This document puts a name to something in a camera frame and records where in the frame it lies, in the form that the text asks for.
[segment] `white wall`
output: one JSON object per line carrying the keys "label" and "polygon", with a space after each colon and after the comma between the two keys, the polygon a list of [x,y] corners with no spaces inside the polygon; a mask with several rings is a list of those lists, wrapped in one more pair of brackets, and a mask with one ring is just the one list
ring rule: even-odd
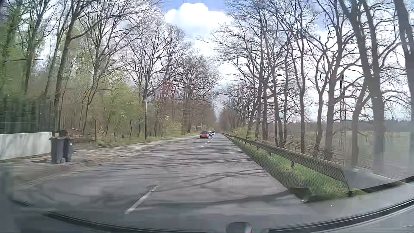
{"label": "white wall", "polygon": [[0,160],[51,151],[52,132],[0,134]]}

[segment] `gray trash bin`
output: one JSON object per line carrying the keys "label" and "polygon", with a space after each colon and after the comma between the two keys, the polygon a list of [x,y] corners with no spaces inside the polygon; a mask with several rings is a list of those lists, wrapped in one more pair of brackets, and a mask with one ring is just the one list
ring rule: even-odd
{"label": "gray trash bin", "polygon": [[72,153],[73,141],[70,138],[66,138],[65,144],[63,146],[63,157],[66,159],[66,162],[70,162],[72,160]]}
{"label": "gray trash bin", "polygon": [[63,146],[65,144],[66,137],[51,137],[49,140],[52,143],[52,163],[64,163],[65,159],[63,157]]}

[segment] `car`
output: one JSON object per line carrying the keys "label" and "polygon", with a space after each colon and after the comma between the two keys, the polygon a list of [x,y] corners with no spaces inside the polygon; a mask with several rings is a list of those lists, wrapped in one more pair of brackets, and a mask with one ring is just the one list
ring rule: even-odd
{"label": "car", "polygon": [[207,131],[200,133],[200,138],[210,138],[210,134]]}

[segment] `guardrail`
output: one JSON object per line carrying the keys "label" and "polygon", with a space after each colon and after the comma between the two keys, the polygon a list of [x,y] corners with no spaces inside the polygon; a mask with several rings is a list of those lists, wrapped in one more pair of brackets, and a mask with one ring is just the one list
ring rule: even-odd
{"label": "guardrail", "polygon": [[308,167],[316,172],[322,173],[324,175],[327,175],[335,180],[342,181],[345,183],[345,186],[348,189],[348,195],[351,196],[352,190],[350,189],[347,180],[345,179],[344,173],[340,167],[339,164],[330,162],[328,160],[320,159],[320,158],[314,158],[309,155],[305,155],[296,151],[287,150],[284,148],[280,148],[277,146],[271,146],[267,144],[260,143],[258,141],[252,141],[245,138],[241,138],[235,135],[222,133],[228,138],[233,138],[236,140],[243,141],[245,143],[248,143],[250,145],[256,146],[257,149],[261,148],[262,150],[265,150],[269,153],[277,154],[279,156],[284,157],[285,159],[288,159],[293,163],[298,163],[300,165],[303,165],[305,167]]}

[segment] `grass verge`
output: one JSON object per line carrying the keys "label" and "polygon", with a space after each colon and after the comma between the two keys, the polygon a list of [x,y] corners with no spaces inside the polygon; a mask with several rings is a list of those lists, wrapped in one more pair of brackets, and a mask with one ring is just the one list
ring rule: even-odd
{"label": "grass verge", "polygon": [[[298,163],[291,167],[291,161],[282,156],[269,155],[262,149],[257,150],[256,147],[250,147],[238,140],[232,141],[286,188],[308,187],[314,194],[311,201],[348,197],[345,182],[335,180]],[[352,192],[352,195],[363,193],[365,192],[358,190]]]}
{"label": "grass verge", "polygon": [[98,146],[106,146],[106,147],[125,146],[125,145],[144,143],[144,142],[149,142],[149,141],[160,141],[160,140],[180,138],[180,137],[186,137],[186,136],[196,136],[198,134],[199,133],[189,133],[187,135],[148,137],[147,139],[145,138],[120,138],[120,139],[114,140],[113,138],[98,138],[97,144]]}
{"label": "grass verge", "polygon": [[46,156],[46,155],[47,154],[40,154],[40,155],[30,155],[30,156],[24,156],[24,157],[2,159],[2,160],[0,160],[0,163],[16,162],[16,161],[23,160],[23,159],[43,157],[43,156]]}

